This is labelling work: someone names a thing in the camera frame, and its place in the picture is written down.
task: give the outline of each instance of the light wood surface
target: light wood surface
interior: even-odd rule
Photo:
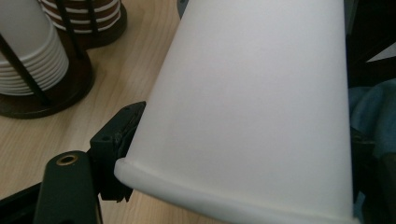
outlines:
[[[95,81],[70,108],[43,119],[0,117],[0,199],[41,181],[54,156],[89,149],[123,106],[149,98],[177,29],[176,0],[123,0],[128,27],[115,43],[88,50]],[[135,191],[128,203],[101,202],[105,223],[220,223]]]

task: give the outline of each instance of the blue fabric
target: blue fabric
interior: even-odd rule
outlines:
[[[374,155],[396,152],[396,79],[349,89],[350,126],[375,141]]]

